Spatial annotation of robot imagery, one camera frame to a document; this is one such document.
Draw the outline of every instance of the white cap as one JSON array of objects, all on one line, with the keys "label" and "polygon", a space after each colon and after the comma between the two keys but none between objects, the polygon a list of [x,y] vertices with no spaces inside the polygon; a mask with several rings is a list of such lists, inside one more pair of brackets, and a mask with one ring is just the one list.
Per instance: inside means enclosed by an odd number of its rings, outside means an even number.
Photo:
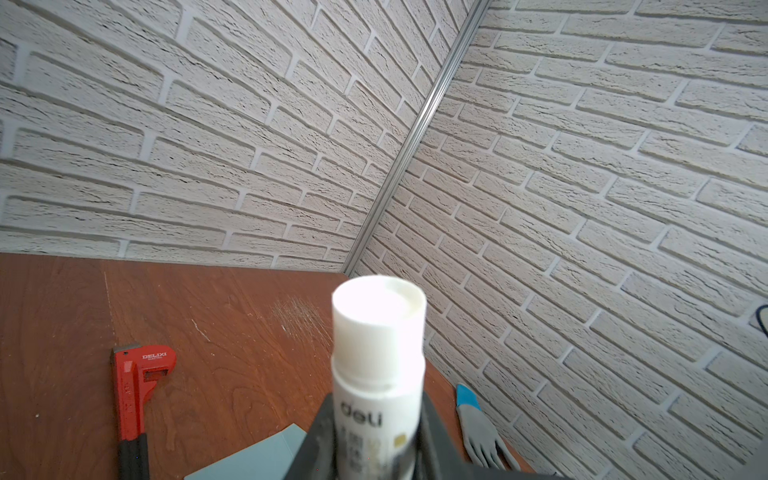
[{"label": "white cap", "polygon": [[359,276],[333,292],[333,368],[359,388],[387,389],[424,375],[422,289],[394,276]]}]

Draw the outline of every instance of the brown wooden surface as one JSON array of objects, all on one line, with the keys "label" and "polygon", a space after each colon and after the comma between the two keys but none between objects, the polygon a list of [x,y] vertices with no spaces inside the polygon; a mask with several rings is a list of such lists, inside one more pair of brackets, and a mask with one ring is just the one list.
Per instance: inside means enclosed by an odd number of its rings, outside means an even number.
[{"label": "brown wooden surface", "polygon": [[[115,345],[178,355],[147,404],[153,480],[307,430],[330,391],[329,299],[345,279],[0,254],[0,480],[117,478]],[[431,364],[425,389],[463,451],[455,391]]]}]

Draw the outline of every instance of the bottle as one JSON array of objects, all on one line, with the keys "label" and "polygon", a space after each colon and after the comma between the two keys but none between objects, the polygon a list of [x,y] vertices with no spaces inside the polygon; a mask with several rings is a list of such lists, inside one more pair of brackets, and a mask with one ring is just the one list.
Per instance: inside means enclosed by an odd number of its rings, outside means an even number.
[{"label": "bottle", "polygon": [[359,276],[333,292],[332,304],[339,480],[409,480],[424,390],[426,296],[393,276]]}]

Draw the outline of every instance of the work glove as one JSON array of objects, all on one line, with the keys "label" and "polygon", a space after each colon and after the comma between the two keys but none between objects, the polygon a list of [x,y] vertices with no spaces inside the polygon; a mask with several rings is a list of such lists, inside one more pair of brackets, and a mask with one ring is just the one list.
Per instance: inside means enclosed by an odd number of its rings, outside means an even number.
[{"label": "work glove", "polygon": [[498,456],[498,450],[501,450],[512,469],[520,471],[520,464],[507,450],[507,445],[504,444],[498,430],[481,411],[475,393],[461,383],[456,386],[456,410],[462,425],[464,448],[467,449],[472,463],[506,470]]}]

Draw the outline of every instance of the black cable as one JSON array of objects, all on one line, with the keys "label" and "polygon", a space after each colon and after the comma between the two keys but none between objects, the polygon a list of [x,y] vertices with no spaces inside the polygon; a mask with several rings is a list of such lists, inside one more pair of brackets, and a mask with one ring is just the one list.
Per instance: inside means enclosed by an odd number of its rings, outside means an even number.
[{"label": "black cable", "polygon": [[757,323],[760,325],[760,328],[763,330],[763,333],[768,336],[768,330],[766,330],[766,326],[763,324],[763,319],[760,318],[760,313],[763,312],[763,310],[768,309],[768,305],[762,305],[757,307],[757,310],[755,310],[755,317],[757,317]]}]

